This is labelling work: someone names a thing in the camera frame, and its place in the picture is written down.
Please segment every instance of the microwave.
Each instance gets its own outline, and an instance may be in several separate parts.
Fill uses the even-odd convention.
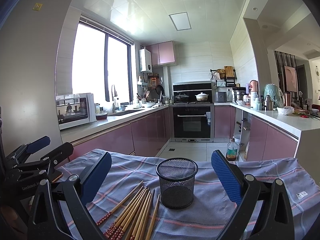
[[[59,129],[96,121],[92,93],[56,96]]]

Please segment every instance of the green bottle label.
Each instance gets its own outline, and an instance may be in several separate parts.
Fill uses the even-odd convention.
[[[227,149],[227,158],[233,159],[237,157],[237,149],[231,150]]]

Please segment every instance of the white countertop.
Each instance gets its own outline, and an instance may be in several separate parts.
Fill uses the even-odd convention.
[[[214,103],[214,105],[231,105],[255,115],[271,124],[274,124],[281,129],[300,137],[302,131],[320,129],[320,120],[313,118],[302,118],[294,114],[280,115],[278,111],[259,111],[249,106],[239,106],[236,103]]]
[[[82,139],[86,136],[92,135],[94,133],[109,129],[111,127],[114,127],[116,125],[120,125],[125,122],[129,122],[133,119],[142,117],[147,114],[151,114],[153,112],[156,112],[161,109],[165,109],[168,106],[161,106],[157,108],[138,108],[135,110],[141,110],[139,112],[135,112],[132,114],[125,114],[121,116],[108,116],[105,120],[97,120],[95,122],[67,128],[64,130],[61,130],[61,138],[62,142],[74,142],[76,140]],[[126,110],[132,110],[132,106],[128,106]]]

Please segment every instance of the square light panel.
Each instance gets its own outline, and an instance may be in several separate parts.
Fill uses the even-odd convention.
[[[172,20],[172,23],[177,31],[191,29],[189,16],[187,12],[170,14],[169,17]]]

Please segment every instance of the oven handle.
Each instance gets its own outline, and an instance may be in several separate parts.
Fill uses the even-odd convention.
[[[204,115],[178,115],[177,114],[177,117],[207,117],[206,114]]]

